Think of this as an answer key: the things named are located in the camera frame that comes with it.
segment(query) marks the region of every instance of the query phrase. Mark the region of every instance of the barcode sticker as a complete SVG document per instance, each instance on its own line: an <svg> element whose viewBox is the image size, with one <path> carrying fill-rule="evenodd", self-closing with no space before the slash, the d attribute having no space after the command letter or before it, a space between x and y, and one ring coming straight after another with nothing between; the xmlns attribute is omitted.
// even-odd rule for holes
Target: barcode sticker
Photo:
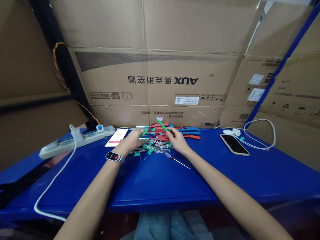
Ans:
<svg viewBox="0 0 320 240"><path fill-rule="evenodd" d="M264 89L254 88L247 100L253 101L253 102L258 102L260 100L262 94L264 93L264 91L265 91Z"/></svg>
<svg viewBox="0 0 320 240"><path fill-rule="evenodd" d="M249 83L259 85L263 77L264 75L254 74Z"/></svg>
<svg viewBox="0 0 320 240"><path fill-rule="evenodd" d="M176 97L176 103L180 105L198 105L199 97Z"/></svg>

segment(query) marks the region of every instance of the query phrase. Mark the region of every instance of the smartwatch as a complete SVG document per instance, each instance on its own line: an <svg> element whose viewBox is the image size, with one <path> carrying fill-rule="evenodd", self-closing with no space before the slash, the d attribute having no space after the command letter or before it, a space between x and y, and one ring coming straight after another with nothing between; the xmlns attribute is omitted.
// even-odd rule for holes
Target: smartwatch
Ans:
<svg viewBox="0 0 320 240"><path fill-rule="evenodd" d="M108 152L106 154L106 159L113 161L113 162L121 162L123 163L125 158L121 157L118 153Z"/></svg>

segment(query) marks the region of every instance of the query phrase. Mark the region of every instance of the hand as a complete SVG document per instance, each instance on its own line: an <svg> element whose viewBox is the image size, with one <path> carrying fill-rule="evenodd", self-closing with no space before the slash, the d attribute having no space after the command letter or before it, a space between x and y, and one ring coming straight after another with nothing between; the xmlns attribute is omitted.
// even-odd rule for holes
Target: hand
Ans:
<svg viewBox="0 0 320 240"><path fill-rule="evenodd" d="M132 130L131 133L115 147L113 152L118 153L121 157L125 158L131 151L143 144L144 141L139 141L142 133L144 133L144 130Z"/></svg>
<svg viewBox="0 0 320 240"><path fill-rule="evenodd" d="M184 139L184 136L181 132L179 132L175 128L167 128L168 130L171 130L175 137L172 135L171 132L167 132L167 136L170 139L170 142L172 143L175 150L177 150L182 155L185 155L188 151L192 151L192 149L187 144L186 140Z"/></svg>

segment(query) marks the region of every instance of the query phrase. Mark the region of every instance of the white phone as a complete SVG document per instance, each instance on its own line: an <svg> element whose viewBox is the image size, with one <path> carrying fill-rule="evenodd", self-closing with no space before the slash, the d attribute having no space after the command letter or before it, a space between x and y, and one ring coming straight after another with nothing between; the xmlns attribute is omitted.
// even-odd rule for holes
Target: white phone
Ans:
<svg viewBox="0 0 320 240"><path fill-rule="evenodd" d="M241 145L241 143L239 143L239 141L234 136L220 134L220 137L232 153L242 156L250 155L250 153Z"/></svg>
<svg viewBox="0 0 320 240"><path fill-rule="evenodd" d="M128 128L117 129L113 136L110 138L110 140L107 142L105 147L116 147L121 142L121 140L124 139L128 130Z"/></svg>

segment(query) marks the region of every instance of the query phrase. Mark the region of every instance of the power strip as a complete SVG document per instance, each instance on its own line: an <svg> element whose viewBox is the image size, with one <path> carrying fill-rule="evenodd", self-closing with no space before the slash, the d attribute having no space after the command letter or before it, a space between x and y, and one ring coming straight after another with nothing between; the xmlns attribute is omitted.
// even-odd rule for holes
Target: power strip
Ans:
<svg viewBox="0 0 320 240"><path fill-rule="evenodd" d="M77 143L77 148L82 147L84 145L87 145L89 143L93 143L95 141L98 141L100 139L104 139L105 136L111 136L114 134L115 131L109 130L110 126L104 127L104 132L98 133L97 131L92 131L85 133L83 135L84 140ZM52 148L43 147L39 153L39 157L41 159L48 159L52 158L58 154L67 152L74 149L74 139L69 138L63 142L59 142L56 146Z"/></svg>

